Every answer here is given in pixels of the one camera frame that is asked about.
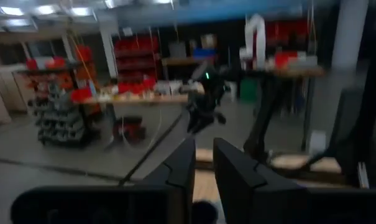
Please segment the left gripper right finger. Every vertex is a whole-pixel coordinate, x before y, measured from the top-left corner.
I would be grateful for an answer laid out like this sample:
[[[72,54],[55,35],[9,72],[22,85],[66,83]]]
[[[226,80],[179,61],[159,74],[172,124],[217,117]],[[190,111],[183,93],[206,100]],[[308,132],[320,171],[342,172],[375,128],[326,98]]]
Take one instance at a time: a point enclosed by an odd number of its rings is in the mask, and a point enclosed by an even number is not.
[[[294,181],[282,177],[271,168],[251,159],[223,138],[213,141],[213,166],[216,179],[226,184],[246,184],[253,189],[302,189]]]

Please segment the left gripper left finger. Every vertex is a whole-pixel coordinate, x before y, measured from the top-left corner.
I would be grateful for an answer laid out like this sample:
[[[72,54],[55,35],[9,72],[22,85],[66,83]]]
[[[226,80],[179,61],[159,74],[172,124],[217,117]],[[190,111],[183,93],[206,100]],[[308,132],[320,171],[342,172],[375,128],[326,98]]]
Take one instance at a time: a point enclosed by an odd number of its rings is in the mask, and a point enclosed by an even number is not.
[[[184,140],[163,162],[140,183],[184,187],[194,179],[196,144],[193,138]]]

